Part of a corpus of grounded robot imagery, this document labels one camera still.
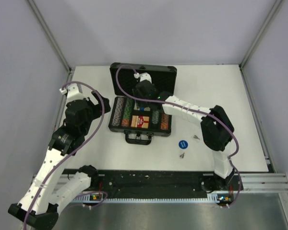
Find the red playing card box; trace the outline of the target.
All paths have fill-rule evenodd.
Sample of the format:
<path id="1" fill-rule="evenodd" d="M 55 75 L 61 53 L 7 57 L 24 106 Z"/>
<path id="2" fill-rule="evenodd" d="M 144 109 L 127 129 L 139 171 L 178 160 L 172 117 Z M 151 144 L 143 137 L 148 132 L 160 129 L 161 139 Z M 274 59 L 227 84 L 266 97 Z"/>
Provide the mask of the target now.
<path id="1" fill-rule="evenodd" d="M 149 117 L 148 116 L 142 116 L 142 115 L 133 115 L 132 121 L 131 121 L 131 127 L 148 129 L 149 128 Z"/>

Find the blue small blind button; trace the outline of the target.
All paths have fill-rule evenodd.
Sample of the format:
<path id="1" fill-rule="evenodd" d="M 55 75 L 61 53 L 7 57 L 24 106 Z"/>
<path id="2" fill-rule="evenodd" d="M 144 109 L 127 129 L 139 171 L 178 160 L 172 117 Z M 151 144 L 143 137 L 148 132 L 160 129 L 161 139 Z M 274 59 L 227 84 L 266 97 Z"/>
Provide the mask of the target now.
<path id="1" fill-rule="evenodd" d="M 182 149 L 182 150 L 187 149 L 188 148 L 188 142 L 185 141 L 185 140 L 181 140 L 179 142 L 179 148 Z"/>

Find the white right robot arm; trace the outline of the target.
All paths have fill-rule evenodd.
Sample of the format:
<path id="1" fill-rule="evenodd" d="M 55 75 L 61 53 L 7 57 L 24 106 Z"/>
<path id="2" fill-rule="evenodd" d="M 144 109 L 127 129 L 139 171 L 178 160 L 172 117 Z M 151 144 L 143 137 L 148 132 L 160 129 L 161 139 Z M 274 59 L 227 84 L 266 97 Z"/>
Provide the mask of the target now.
<path id="1" fill-rule="evenodd" d="M 204 144 L 212 150 L 214 158 L 214 182 L 224 190 L 232 184 L 234 167 L 231 157 L 239 151 L 239 143 L 233 135 L 234 127 L 225 110 L 216 105 L 205 108 L 183 101 L 169 92 L 159 92 L 148 73 L 134 73 L 137 84 L 132 90 L 140 107 L 161 110 L 171 116 L 196 124 L 202 132 Z"/>

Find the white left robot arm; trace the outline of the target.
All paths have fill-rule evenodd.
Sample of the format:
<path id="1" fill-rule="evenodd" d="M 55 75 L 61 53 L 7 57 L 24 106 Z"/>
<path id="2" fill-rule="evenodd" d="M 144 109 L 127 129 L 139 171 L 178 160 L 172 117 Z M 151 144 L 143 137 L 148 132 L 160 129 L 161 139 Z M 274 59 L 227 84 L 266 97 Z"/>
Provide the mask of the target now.
<path id="1" fill-rule="evenodd" d="M 69 203 L 81 197 L 85 189 L 94 190 L 99 186 L 96 168 L 84 165 L 64 186 L 54 190 L 66 166 L 98 132 L 105 114 L 110 111 L 109 100 L 86 83 L 68 82 L 60 92 L 66 97 L 62 126 L 52 134 L 30 188 L 8 209 L 10 215 L 23 223 L 23 229 L 53 229 Z"/>

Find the black poker set case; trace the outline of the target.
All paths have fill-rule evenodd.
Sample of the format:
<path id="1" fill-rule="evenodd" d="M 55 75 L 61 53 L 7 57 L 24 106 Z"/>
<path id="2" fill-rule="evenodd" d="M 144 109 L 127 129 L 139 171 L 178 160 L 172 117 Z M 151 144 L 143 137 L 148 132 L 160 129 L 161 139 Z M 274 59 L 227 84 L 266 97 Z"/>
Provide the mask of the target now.
<path id="1" fill-rule="evenodd" d="M 153 136 L 170 136 L 172 116 L 165 114 L 161 101 L 174 93 L 176 67 L 114 62 L 109 70 L 116 96 L 110 131 L 137 145 L 149 145 Z"/>

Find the orange grey chip row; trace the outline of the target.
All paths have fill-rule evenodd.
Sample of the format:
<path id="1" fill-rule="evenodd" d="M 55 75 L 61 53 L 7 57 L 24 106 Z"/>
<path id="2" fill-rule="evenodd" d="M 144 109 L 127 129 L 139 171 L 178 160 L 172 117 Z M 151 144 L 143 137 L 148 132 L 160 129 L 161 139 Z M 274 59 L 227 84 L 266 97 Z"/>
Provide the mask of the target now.
<path id="1" fill-rule="evenodd" d="M 159 111 L 155 110 L 152 112 L 152 124 L 153 125 L 157 125 L 159 123 Z"/>

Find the green chip row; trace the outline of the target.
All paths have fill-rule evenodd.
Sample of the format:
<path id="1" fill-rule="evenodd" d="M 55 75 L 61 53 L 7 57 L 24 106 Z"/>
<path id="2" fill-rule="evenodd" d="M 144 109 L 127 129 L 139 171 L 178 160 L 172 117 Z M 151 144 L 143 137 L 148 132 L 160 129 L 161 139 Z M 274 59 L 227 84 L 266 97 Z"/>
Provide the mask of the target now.
<path id="1" fill-rule="evenodd" d="M 122 127 L 128 127 L 129 126 L 131 113 L 132 113 L 132 99 L 128 98 L 126 100 L 126 104 L 124 107 L 124 112 L 123 112 L 123 117 L 122 117 L 122 122 L 121 122 Z"/>

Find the blue white chip row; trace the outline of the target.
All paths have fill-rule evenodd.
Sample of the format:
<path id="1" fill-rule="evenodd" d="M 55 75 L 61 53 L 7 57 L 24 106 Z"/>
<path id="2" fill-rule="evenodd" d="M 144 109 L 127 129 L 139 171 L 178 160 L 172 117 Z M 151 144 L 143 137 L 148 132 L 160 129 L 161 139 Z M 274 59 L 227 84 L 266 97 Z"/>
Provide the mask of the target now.
<path id="1" fill-rule="evenodd" d="M 120 124 L 120 118 L 121 118 L 121 114 L 122 114 L 123 104 L 124 104 L 124 98 L 119 97 L 117 99 L 116 107 L 114 110 L 114 115 L 113 115 L 112 122 L 111 122 L 111 124 L 113 126 L 117 127 Z"/>

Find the purple orange chip row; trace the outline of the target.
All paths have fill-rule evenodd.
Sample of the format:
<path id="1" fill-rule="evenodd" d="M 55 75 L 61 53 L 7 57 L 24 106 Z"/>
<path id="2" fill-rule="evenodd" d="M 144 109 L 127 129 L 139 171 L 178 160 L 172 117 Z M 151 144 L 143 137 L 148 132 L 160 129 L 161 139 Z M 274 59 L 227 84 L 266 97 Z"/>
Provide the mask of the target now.
<path id="1" fill-rule="evenodd" d="M 160 129 L 164 130 L 164 131 L 170 130 L 169 115 L 167 115 L 167 114 L 161 115 Z"/>

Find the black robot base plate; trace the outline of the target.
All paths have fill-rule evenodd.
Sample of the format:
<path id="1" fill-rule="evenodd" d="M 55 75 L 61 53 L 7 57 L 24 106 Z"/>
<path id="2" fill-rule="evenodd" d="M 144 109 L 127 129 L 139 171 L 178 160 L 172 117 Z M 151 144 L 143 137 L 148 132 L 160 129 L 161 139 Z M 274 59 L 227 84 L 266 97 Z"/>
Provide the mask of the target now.
<path id="1" fill-rule="evenodd" d="M 239 188 L 236 175 L 224 185 L 212 172 L 98 170 L 87 191 L 105 191 L 108 198 L 204 198 Z"/>

